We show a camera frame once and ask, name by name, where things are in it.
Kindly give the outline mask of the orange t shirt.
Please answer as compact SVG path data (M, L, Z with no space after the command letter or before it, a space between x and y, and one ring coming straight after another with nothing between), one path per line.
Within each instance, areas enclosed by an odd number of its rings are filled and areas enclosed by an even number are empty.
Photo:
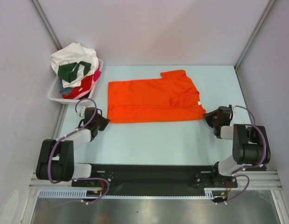
M177 122L204 118L200 92L185 70L158 79L108 84L107 117L112 123Z

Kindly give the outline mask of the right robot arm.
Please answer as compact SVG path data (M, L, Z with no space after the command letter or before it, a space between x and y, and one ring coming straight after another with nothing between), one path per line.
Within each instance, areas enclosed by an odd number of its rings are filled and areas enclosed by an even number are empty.
M220 106L203 115L216 138L232 141L232 154L217 162L214 165L216 172L210 175L211 184L215 187L222 187L227 182L227 176L246 169L260 168L271 160L264 126L257 126L255 118L252 124L231 124L236 107L246 110L253 117L249 109L239 105Z

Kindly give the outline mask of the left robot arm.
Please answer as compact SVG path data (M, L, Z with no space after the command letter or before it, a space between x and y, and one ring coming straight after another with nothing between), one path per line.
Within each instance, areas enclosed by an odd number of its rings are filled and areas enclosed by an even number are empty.
M68 182L82 178L87 186L97 184L98 174L91 171L90 164L76 163L74 151L94 140L110 120L102 116L102 110L94 107L83 107L80 115L82 119L75 131L60 140L46 139L42 142L36 167L37 179Z

